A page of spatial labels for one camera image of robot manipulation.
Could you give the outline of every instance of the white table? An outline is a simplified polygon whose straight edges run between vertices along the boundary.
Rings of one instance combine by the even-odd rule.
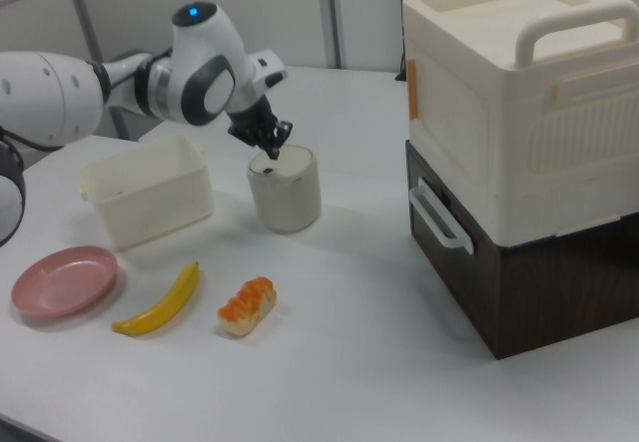
[[[393,75],[293,68],[269,98],[319,155],[322,214],[290,235],[259,222],[246,179],[256,153],[210,127],[164,123],[208,150],[215,213],[117,254],[116,290],[53,322],[22,317],[10,291],[53,251],[112,248],[78,192],[89,162],[135,143],[92,137],[26,174],[28,208],[0,249],[0,414],[65,442],[262,440],[635,440],[639,322],[495,361],[410,236],[405,87]],[[154,303],[179,269],[205,278],[148,336],[111,322]],[[233,340],[216,311],[270,277],[273,312]]]

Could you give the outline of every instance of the toy bread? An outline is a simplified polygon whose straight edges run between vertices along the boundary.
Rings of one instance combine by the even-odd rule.
[[[229,334],[247,335],[269,313],[277,297],[273,283],[265,277],[245,282],[227,305],[218,311],[220,323]]]

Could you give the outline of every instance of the pink plate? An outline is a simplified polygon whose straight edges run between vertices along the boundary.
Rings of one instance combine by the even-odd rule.
[[[116,283],[118,260],[93,245],[47,255],[18,278],[11,299],[26,315],[59,317],[77,312],[109,293]]]

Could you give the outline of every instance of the box lid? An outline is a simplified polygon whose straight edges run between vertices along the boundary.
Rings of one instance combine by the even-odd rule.
[[[595,6],[617,0],[405,1],[443,31],[501,68],[521,67],[517,52],[521,50],[518,45],[522,34],[531,25],[545,24],[545,21],[549,22],[545,25],[546,34],[532,41],[532,48],[529,49],[530,53],[534,52],[535,62],[615,44],[624,37],[622,22],[608,20],[605,12],[600,11],[599,21],[589,24],[574,11],[585,11],[587,8],[596,10]],[[616,13],[609,14],[610,17],[617,16]],[[556,17],[563,15],[566,18],[561,25],[557,25]]]

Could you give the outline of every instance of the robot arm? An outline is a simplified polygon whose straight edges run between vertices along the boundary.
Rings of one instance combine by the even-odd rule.
[[[213,3],[184,6],[172,23],[173,49],[157,56],[142,52],[98,64],[0,52],[0,143],[12,135],[39,147],[80,140],[95,132],[106,107],[196,126],[224,111],[232,136],[277,159],[293,125],[273,115],[265,92],[287,76],[282,61],[271,51],[247,55],[235,26]],[[24,212],[16,153],[0,144],[0,245]]]

